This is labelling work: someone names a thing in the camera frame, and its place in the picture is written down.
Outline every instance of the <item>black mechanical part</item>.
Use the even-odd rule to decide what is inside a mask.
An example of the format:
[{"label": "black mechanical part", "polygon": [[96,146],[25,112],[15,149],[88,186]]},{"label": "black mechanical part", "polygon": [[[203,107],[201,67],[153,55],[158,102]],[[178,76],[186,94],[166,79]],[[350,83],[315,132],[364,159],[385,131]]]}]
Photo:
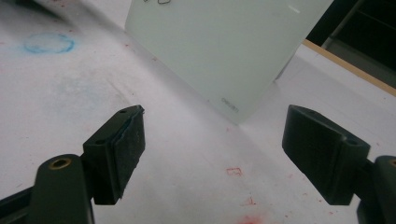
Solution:
[{"label": "black mechanical part", "polygon": [[282,147],[328,204],[361,199],[360,224],[396,223],[396,157],[367,160],[370,146],[318,112],[290,105]]},{"label": "black mechanical part", "polygon": [[84,143],[81,157],[44,162],[33,187],[0,201],[0,223],[94,223],[91,198],[115,204],[145,150],[143,113],[140,105],[122,109]]}]

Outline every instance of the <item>white board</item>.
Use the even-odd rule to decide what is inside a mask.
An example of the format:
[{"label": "white board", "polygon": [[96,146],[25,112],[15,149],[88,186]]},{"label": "white board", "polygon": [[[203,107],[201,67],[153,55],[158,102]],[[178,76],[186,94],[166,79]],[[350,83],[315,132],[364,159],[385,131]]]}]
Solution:
[{"label": "white board", "polygon": [[332,2],[161,1],[134,0],[126,31],[236,123]]}]

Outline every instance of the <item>white surface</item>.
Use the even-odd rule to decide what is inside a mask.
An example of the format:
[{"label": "white surface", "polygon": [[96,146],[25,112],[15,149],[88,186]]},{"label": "white surface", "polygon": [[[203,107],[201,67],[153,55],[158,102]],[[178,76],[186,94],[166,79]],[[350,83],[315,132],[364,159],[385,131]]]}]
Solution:
[{"label": "white surface", "polygon": [[136,0],[125,29],[235,123],[250,116],[332,0]]},{"label": "white surface", "polygon": [[[80,155],[117,110],[137,104],[146,109],[146,151],[122,200],[93,208],[99,224],[357,223],[356,198],[327,205],[284,154],[289,104],[364,139],[371,160],[396,154],[395,97],[304,46],[258,111],[235,126],[128,37],[120,15],[108,20],[76,0],[41,3],[59,18],[0,2],[0,198],[31,187],[45,160]],[[53,53],[70,40],[72,49]],[[52,53],[26,51],[33,41]]]}]

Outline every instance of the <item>red smudge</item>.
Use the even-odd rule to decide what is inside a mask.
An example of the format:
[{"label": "red smudge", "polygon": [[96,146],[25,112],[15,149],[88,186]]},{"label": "red smudge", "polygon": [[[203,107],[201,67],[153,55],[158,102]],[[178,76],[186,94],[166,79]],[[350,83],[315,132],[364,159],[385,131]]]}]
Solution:
[{"label": "red smudge", "polygon": [[256,203],[253,201],[252,197],[249,197],[245,203],[241,204],[241,206],[248,206],[248,205],[256,205]]},{"label": "red smudge", "polygon": [[227,175],[237,175],[237,176],[241,176],[242,175],[242,170],[239,167],[235,167],[235,168],[228,168],[227,169]]},{"label": "red smudge", "polygon": [[262,224],[262,218],[245,216],[238,224]]}]

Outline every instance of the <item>blue marker scribble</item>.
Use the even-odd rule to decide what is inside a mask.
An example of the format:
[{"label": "blue marker scribble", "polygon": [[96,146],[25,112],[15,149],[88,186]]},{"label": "blue marker scribble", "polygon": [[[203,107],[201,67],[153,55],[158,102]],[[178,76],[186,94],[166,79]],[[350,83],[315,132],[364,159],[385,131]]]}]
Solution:
[{"label": "blue marker scribble", "polygon": [[34,53],[66,53],[73,49],[75,42],[66,35],[44,33],[29,36],[23,43],[25,50]]}]

